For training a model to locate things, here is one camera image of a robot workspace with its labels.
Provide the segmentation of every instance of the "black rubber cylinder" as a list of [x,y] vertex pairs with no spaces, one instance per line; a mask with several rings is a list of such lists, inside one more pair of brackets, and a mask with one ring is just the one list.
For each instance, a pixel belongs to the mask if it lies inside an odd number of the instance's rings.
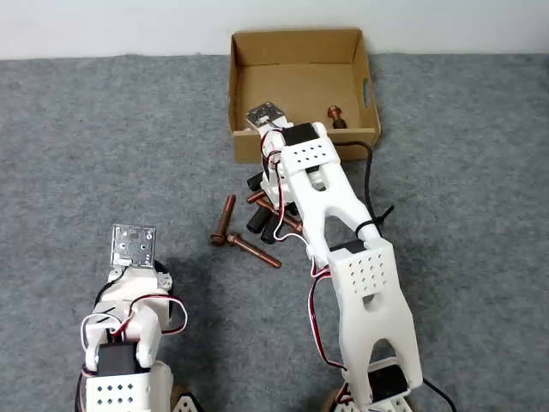
[[248,179],[248,187],[251,191],[258,191],[261,189],[261,181],[263,179],[263,172],[256,174]]
[[278,221],[280,217],[278,217],[275,214],[271,214],[271,217],[269,217],[267,224],[263,228],[263,233],[261,233],[261,240],[265,243],[268,243],[269,245],[272,245],[275,240],[275,229],[278,226]]
[[346,129],[347,123],[345,123],[345,120],[342,118],[338,118],[334,120],[334,123],[332,123],[332,126],[334,126],[334,129]]
[[248,221],[246,227],[252,233],[260,233],[267,223],[267,219],[272,215],[271,211],[265,208],[257,209],[257,212]]

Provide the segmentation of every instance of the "white robotic arm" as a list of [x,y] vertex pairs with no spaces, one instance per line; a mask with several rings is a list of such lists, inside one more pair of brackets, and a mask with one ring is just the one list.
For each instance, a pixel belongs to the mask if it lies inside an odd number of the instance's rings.
[[[82,377],[76,393],[79,412],[172,410],[173,376],[156,354],[162,335],[185,329],[187,312],[181,300],[169,294],[172,278],[154,261],[154,242],[154,227],[114,225],[109,282],[81,324],[86,356],[85,395]],[[174,330],[168,330],[171,304],[184,316]],[[182,399],[175,410],[198,410],[190,396]]]
[[[340,308],[341,370],[354,404],[362,411],[373,403],[404,404],[401,398],[421,385],[422,373],[392,245],[355,196],[322,123],[293,126],[270,103],[250,111],[248,119],[263,136],[262,189],[282,212],[295,202],[307,254],[331,274]],[[328,216],[343,221],[358,239],[330,249],[324,237]],[[381,339],[389,341],[396,357],[370,364]]]

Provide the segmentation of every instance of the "silver metal bracket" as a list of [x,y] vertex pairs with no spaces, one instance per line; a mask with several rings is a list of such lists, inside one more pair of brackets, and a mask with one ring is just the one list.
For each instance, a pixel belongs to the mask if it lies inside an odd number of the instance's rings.
[[111,266],[153,268],[156,228],[139,225],[112,227]]
[[270,101],[254,107],[246,113],[248,121],[258,129],[268,123],[274,124],[277,119],[284,118],[285,116],[284,112]]

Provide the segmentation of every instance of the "screw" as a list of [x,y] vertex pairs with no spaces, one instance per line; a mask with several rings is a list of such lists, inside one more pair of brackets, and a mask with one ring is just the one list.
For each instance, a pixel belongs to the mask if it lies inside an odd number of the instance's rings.
[[246,202],[252,204],[257,201],[257,199],[261,199],[262,197],[267,196],[267,193],[265,193],[264,190],[257,191],[255,193],[252,193],[246,198]]
[[221,212],[220,222],[217,225],[217,229],[212,233],[210,239],[212,244],[216,246],[221,246],[226,241],[226,230],[229,228],[229,221],[231,220],[232,209],[234,209],[234,202],[236,196],[229,195],[226,197],[225,205],[223,206],[223,211]]
[[334,129],[347,128],[347,123],[341,118],[341,109],[338,106],[330,106],[328,108],[328,117],[334,120],[334,123],[332,123]]
[[[274,213],[277,216],[281,215],[279,211],[276,210],[271,203],[267,202],[264,199],[257,199],[256,203],[262,208],[269,209],[272,213]],[[303,232],[303,223],[301,221],[296,221],[291,216],[284,214],[284,223],[286,223],[289,227],[291,227],[297,233]]]
[[276,258],[272,257],[268,253],[262,251],[258,247],[253,246],[252,244],[246,242],[244,239],[240,237],[238,233],[229,233],[226,237],[227,241],[229,242],[229,245],[231,246],[238,246],[243,251],[248,252],[250,255],[255,256],[256,258],[261,259],[266,264],[270,264],[274,268],[278,269],[282,266],[281,261],[277,260]]

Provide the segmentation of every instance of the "black cable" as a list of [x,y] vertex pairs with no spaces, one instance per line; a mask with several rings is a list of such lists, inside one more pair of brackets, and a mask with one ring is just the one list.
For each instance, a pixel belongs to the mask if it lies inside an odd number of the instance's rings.
[[80,392],[82,385],[82,374],[78,377],[78,383],[76,384],[76,394],[75,394],[75,412],[83,412],[80,408]]
[[449,397],[440,389],[438,389],[434,384],[429,382],[426,378],[423,378],[423,383],[429,386],[431,389],[433,389],[442,399],[444,399],[448,403],[450,409],[452,409],[452,412],[457,412],[457,408],[455,407],[454,401],[452,401],[451,397]]
[[112,285],[114,285],[116,282],[118,282],[120,279],[122,279],[122,276],[124,276],[124,273],[126,273],[126,270],[128,269],[128,266],[125,266],[123,269],[122,269],[122,273],[120,274],[119,277],[117,277],[116,279],[114,279],[113,281],[110,281],[108,283],[106,283],[103,288],[100,289],[100,291],[97,293],[97,295],[95,296],[95,303],[94,303],[94,306],[97,305],[98,303],[100,303],[100,300],[101,300],[101,296],[103,296],[103,294],[106,292],[106,290],[108,288],[110,288]]
[[364,173],[364,199],[366,208],[368,209],[368,213],[371,216],[371,221],[365,221],[359,225],[359,227],[356,230],[357,236],[359,230],[369,224],[376,225],[377,230],[379,231],[379,226],[383,223],[385,218],[393,211],[395,206],[389,207],[381,216],[376,216],[376,213],[374,212],[374,207],[371,204],[371,198],[370,198],[370,170],[371,170],[371,159],[373,157],[373,152],[371,150],[371,147],[366,142],[361,142],[358,140],[353,140],[351,142],[339,142],[334,143],[334,146],[362,146],[366,149],[366,152],[368,152],[368,155],[366,157],[366,170]]

